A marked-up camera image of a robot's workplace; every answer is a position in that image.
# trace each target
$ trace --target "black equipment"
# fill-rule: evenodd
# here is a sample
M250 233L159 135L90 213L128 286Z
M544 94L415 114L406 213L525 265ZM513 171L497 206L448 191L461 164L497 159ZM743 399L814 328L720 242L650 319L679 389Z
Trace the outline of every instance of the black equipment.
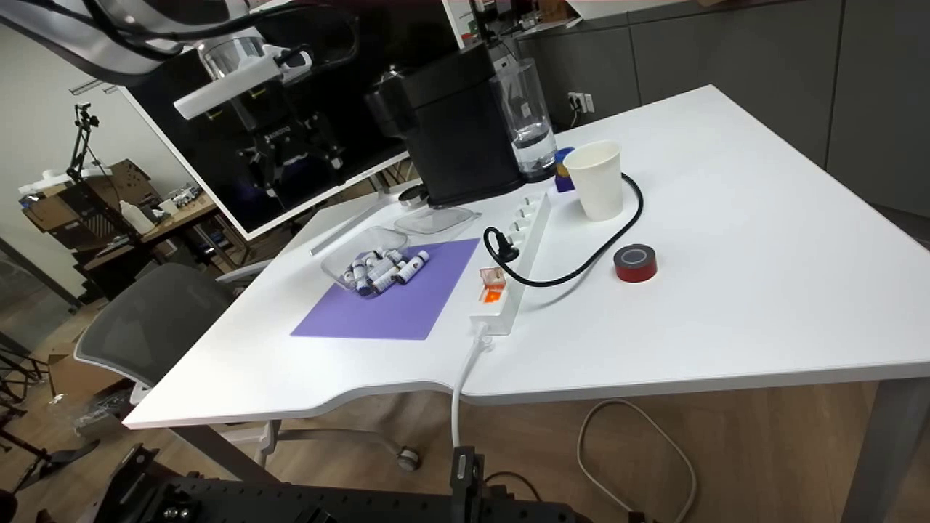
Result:
M384 135L406 141L429 206L522 187L484 48L448 55L406 79L393 74L367 101Z
M483 459L470 447L452 454L452 496L307 485L243 485L170 476L153 451L137 447L115 470L96 523L583 523L558 504L522 504L483 489Z

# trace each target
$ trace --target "black cable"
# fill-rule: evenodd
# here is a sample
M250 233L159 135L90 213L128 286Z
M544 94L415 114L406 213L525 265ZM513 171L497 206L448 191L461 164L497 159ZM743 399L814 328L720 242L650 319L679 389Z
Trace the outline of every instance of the black cable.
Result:
M137 36L137 39L199 42L199 39L218 39L218 36L230 36L230 33L255 26L265 17L306 13L306 8L333 13L333 14L340 14L345 21L352 36L358 36L358 17L353 14L349 14L349 13L337 8L337 5L327 5L327 4L317 4L317 0L294 0L294 4L285 4L285 5L272 5L272 8L265 8L265 13L250 13L243 17L234 17L234 21L227 21L227 24L215 24L210 30L192 30L192 33L150 33L150 30L141 30L141 26L121 26L121 33Z
M528 492L537 504L544 504L541 492L537 492L522 473L497 470L497 473L490 473L490 476L483 480L483 489L487 489L493 480L518 480L518 483L525 485L525 492Z
M125 33L108 17L108 13L96 0L83 0L83 8L90 13L93 26L102 30L118 48L125 48L125 50L131 50L137 55L146 55L150 61L178 58L178 52L162 52L162 50L153 50L149 45L128 42Z
M541 283L541 280L525 280L525 276L521 276L521 274L512 271L509 263L506 263L506 252L513 252L513 247L506 242L506 236L503 236L497 228L487 228L487 229L483 233L483 245L484 245L487 257L503 267L503 274L509 274L512 280L518 280L518 283L525 286L525 289L558 289L558 286L564 286L564 283L577 280L582 274L587 274L587 271L609 251L609 245L615 245L615 242L619 242L627 229L632 229L632 225L641 218L641 209L644 209L641 188L640 188L637 181L627 178L627 175L622 175L622 181L630 184L630 188L632 188L632 194L637 194L637 213L632 213L632 218L630 218L625 228L619 228L619 233L609 236L609 239L608 239L582 267L576 267L571 274L558 276L558 280L544 280L544 283Z
M162 39L162 42L199 42L199 39L221 39L221 36L230 36L230 33L239 33L239 30L246 30L246 26L255 26L259 21L265 17L275 17L275 14L290 14L290 13L301 13L301 8L327 8L327 13L337 13L349 33L352 33L352 50L345 55L340 55L337 61L324 64L324 66L340 66L340 64L349 64L353 55L358 55L358 48L359 48L359 33L358 33L358 17L343 13L343 8L333 8L327 4L317 4L317 0L297 0L297 4L288 4L288 5L275 5L275 8L265 8L265 13L253 13L253 14L243 14L243 17L234 17L234 21L227 21L227 24L218 24L218 26L210 26L210 30L197 30L197 33L150 33L150 30L141 30L141 26L115 26L96 0L83 0L83 8L90 13L90 17L77 14L77 13L70 13L57 4L45 4L45 0L24 0L24 4L31 4L38 8L45 8L45 13L56 13L56 14L63 14L63 17L72 17L77 24L88 24L88 26L96 26L102 30L114 45L137 52L137 55L146 55L146 58L153 58L153 61L167 61L167 58L178 58L178 52L162 52L162 50L153 50L149 45L137 45L137 42L128 42L128 39Z

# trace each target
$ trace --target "table leg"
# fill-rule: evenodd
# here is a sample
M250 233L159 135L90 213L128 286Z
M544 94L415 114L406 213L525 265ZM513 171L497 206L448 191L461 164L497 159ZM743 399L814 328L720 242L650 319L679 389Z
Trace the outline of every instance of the table leg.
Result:
M842 523L887 521L930 414L930 382L878 383Z
M205 454L215 466L227 469L240 483L279 483L269 470L218 437L211 427L175 427L175 434Z

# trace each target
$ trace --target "white cable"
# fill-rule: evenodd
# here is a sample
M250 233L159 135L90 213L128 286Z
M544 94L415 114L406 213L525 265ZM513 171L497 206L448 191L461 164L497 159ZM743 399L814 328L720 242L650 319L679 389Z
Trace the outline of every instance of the white cable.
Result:
M476 328L468 364L465 364L461 377L458 377L458 383L452 389L452 399L449 399L448 421L449 421L452 447L461 446L461 427L458 427L461 425L461 414L458 414L461 411L461 386L465 386L465 382L468 382L468 376L470 376L470 369L473 369L473 364L476 364L476 358L483 356L484 345L487 345L487 322L483 322Z
M614 501L619 508L625 511L632 511L632 507L627 501L622 501L619 495L614 495L601 480L596 480L587 466L583 466L583 440L587 440L587 427L593 421L593 415L599 415L601 411L614 408L614 405L622 405L627 411L632 411L647 427L653 427L666 441L669 447L679 456L679 463L686 466L688 470L688 496L683 504L683 508L678 511L675 523L683 523L688 521L688 511L695 508L695 501L698 501L698 489L699 489L699 480L698 480L698 470L695 470L695 463L688 459L688 454L632 401L605 401L605 405L596 405L583 421L582 421L582 430L577 430L577 441L576 441L576 463L582 469L582 473L587 476L589 485L596 485L608 501Z

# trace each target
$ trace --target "small parts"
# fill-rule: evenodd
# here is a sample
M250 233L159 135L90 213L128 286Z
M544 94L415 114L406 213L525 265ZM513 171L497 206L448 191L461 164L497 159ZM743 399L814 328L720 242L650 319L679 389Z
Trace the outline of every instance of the small parts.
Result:
M429 263L426 251L406 257L401 251L367 251L340 276L343 289L352 289L358 297L381 297L393 286L409 286L415 274Z

